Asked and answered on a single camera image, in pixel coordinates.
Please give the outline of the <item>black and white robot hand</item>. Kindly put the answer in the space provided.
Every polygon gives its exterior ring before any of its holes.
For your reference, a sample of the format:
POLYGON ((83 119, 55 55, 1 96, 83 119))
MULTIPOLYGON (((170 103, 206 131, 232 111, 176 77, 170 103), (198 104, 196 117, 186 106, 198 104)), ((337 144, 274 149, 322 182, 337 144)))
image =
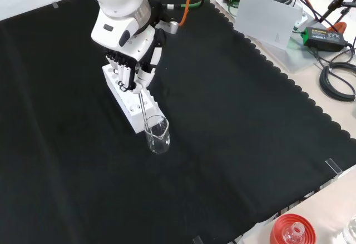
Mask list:
POLYGON ((163 29, 148 26, 138 35, 129 37, 129 34, 123 34, 125 43, 122 46, 112 37, 106 39, 104 46, 108 49, 106 57, 117 74, 119 89, 138 94, 154 78, 166 33, 163 29))

